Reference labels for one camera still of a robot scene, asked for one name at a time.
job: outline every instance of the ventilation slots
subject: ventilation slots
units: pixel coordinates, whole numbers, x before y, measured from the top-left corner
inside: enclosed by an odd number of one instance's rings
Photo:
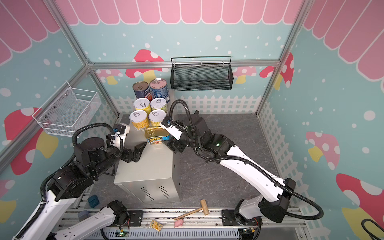
[[[167,190],[164,186],[161,186],[159,187],[160,188],[160,191],[164,194],[164,196],[166,197],[166,199],[170,199],[170,196],[168,195],[167,193]]]
[[[151,201],[155,200],[155,199],[152,197],[152,195],[146,190],[145,187],[140,188],[140,190],[143,191],[143,193],[149,198],[149,200],[151,200]]]

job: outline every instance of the mesh basket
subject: mesh basket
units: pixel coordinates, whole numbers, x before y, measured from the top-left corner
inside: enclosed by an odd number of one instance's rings
[[[171,58],[171,62],[170,85],[175,91],[232,89],[230,56]]]
[[[88,125],[99,107],[99,94],[69,86],[52,101],[44,111],[45,103],[33,114],[33,118],[52,135],[69,136]]]

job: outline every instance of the can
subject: can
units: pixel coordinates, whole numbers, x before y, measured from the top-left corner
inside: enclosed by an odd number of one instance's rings
[[[149,104],[149,100],[147,98],[138,98],[133,102],[133,106],[136,110],[144,110],[147,114],[149,114],[152,109]]]
[[[162,109],[153,110],[148,118],[154,127],[160,127],[161,121],[166,117],[166,113]]]
[[[145,137],[149,144],[158,144],[163,141],[167,141],[170,138],[170,134],[162,127],[149,127],[145,131]]]
[[[149,101],[152,100],[151,90],[147,82],[141,81],[134,83],[132,88],[137,98],[147,98]]]
[[[152,98],[164,98],[169,103],[169,91],[167,81],[162,78],[155,78],[149,83]]]
[[[161,109],[167,113],[167,101],[164,98],[155,98],[151,101],[152,110]]]
[[[129,120],[138,131],[144,131],[149,127],[147,113],[143,110],[136,110],[129,115]]]

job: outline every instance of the corn can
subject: corn can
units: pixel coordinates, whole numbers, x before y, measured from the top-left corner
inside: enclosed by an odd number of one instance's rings
[[[164,98],[155,98],[151,101],[152,110],[161,109],[167,113],[167,101]]]
[[[129,120],[138,131],[144,131],[149,127],[147,113],[143,110],[136,110],[131,113],[129,115]]]
[[[138,98],[133,102],[133,106],[136,110],[143,110],[147,114],[149,114],[151,109],[151,104],[149,103],[149,100],[147,98]]]
[[[148,118],[154,127],[160,127],[161,121],[166,117],[166,113],[161,109],[153,110]]]

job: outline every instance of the pink mushroom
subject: pink mushroom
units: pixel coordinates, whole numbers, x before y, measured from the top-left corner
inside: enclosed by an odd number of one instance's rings
[[[146,50],[146,49],[141,49],[137,52],[135,58],[133,59],[133,62],[163,62],[164,60],[159,57],[156,53]],[[143,69],[127,69],[125,72],[125,75],[127,75],[129,78],[136,78],[143,74],[144,76],[144,81],[149,83],[153,79],[156,78],[155,72],[154,71],[161,71],[161,72],[168,72],[168,68],[143,68]]]
[[[339,164],[340,159],[340,147],[336,137],[321,132],[307,132],[306,138],[308,142],[314,145],[313,148],[308,149],[312,160],[318,162],[324,155],[328,167],[334,170]]]
[[[118,83],[114,76],[123,76],[123,74],[118,69],[99,69],[96,71],[96,74],[99,76],[103,83],[105,83],[105,79],[107,79],[107,83],[109,85],[116,85]]]
[[[238,67],[235,68],[233,71],[233,76],[237,77],[237,80],[235,83],[237,84],[243,84],[245,83],[245,76],[256,76],[257,71],[255,67]]]

